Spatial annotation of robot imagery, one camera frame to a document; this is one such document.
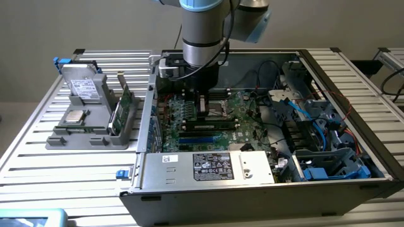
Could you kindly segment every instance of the motherboard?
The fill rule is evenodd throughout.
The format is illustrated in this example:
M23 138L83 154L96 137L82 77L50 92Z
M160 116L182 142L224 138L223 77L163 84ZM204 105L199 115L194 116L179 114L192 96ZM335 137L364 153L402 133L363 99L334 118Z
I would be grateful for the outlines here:
M270 150L268 131L247 115L255 108L250 92L238 91L224 99L210 100L204 122L196 121L196 107L184 96L168 94L160 99L163 152Z

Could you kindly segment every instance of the aluminum workbench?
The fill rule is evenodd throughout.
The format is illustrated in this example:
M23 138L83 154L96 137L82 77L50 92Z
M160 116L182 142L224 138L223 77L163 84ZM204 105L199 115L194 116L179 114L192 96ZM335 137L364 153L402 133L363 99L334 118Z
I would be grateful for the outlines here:
M392 72L396 72L404 68L404 48L379 48L374 59L379 60ZM399 96L395 104L404 109L404 95Z
M404 113L340 52L308 49L331 80L350 99L390 152L404 165ZM119 93L118 71L138 97L144 98L151 51L86 51L80 60L96 60L108 75L108 86ZM70 226L136 226L116 188L115 173L134 165L143 103L127 150L47 150L46 141L70 105L70 89L58 77L27 124L0 160L0 208L63 208ZM404 191L375 199L342 217L299 218L218 226L404 226Z

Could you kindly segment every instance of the open computer chassis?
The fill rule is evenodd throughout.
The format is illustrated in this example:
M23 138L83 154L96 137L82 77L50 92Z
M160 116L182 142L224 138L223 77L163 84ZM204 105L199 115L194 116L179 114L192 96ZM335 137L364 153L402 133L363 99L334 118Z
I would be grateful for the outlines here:
M403 188L402 166L307 50L232 50L204 121L187 84L159 77L172 54L151 56L120 193L140 226L343 215Z

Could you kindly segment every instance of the warning label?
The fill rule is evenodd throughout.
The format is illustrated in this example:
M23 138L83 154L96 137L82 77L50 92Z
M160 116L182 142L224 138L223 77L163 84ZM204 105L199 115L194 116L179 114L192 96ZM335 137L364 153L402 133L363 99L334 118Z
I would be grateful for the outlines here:
M82 99L99 99L95 83L91 79L72 79L71 85L74 86L78 95Z
M234 180L230 153L194 154L194 179L196 181Z

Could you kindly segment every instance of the beige wall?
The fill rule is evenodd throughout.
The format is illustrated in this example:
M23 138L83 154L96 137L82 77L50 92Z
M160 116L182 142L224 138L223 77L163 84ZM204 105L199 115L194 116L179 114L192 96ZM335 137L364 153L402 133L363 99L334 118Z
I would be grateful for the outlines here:
M404 47L403 0L272 0L272 9L262 42L234 48L338 46L371 58L380 46ZM179 25L179 9L151 0L0 0L0 101L40 100L55 56L172 48Z

